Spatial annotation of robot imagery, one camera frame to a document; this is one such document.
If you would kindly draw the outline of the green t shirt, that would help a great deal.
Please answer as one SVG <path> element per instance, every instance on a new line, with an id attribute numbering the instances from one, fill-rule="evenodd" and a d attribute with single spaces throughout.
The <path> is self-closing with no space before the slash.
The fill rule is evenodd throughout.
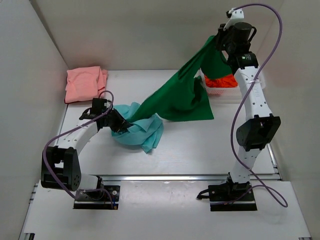
<path id="1" fill-rule="evenodd" d="M 210 36 L 191 59 L 144 100 L 128 121 L 147 119 L 154 114 L 174 122 L 212 120 L 207 91 L 196 74 L 201 70 L 211 80 L 230 77 L 232 70 L 223 59 L 216 50 L 215 36 Z"/>

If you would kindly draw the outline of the teal t shirt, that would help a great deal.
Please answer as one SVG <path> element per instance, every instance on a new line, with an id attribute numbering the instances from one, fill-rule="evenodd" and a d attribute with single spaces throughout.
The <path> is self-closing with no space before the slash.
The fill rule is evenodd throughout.
<path id="1" fill-rule="evenodd" d="M 122 145 L 140 146 L 147 154 L 158 146 L 163 132 L 163 120 L 153 114 L 149 118 L 134 121 L 126 132 L 112 132 L 111 136 Z"/>

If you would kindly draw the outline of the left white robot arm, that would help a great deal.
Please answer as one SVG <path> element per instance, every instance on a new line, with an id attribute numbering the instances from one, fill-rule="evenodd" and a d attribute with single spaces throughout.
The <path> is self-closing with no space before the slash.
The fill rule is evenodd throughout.
<path id="1" fill-rule="evenodd" d="M 113 106 L 111 100 L 94 98 L 85 109 L 76 127 L 57 137 L 58 143 L 45 145 L 42 151 L 41 178 L 43 188 L 66 191 L 72 198 L 75 192 L 89 194 L 94 200 L 107 192 L 98 175 L 81 172 L 79 155 L 86 144 L 101 129 L 110 128 L 116 134 L 127 133 L 129 123 Z"/>

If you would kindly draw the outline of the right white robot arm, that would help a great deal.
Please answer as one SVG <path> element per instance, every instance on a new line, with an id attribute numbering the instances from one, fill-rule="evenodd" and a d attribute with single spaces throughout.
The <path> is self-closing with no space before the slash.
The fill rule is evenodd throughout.
<path id="1" fill-rule="evenodd" d="M 256 55 L 250 51 L 251 41 L 257 29 L 247 22 L 231 25 L 221 24 L 218 29 L 216 47 L 226 52 L 226 64 L 239 86 L 245 109 L 245 122 L 231 129 L 231 139 L 236 139 L 239 150 L 236 163 L 228 174 L 224 195 L 236 200 L 242 195 L 242 188 L 250 183 L 251 170 L 258 155 L 271 142 L 280 127 L 281 119 L 274 116 L 265 99 L 260 82 L 260 68 Z"/>

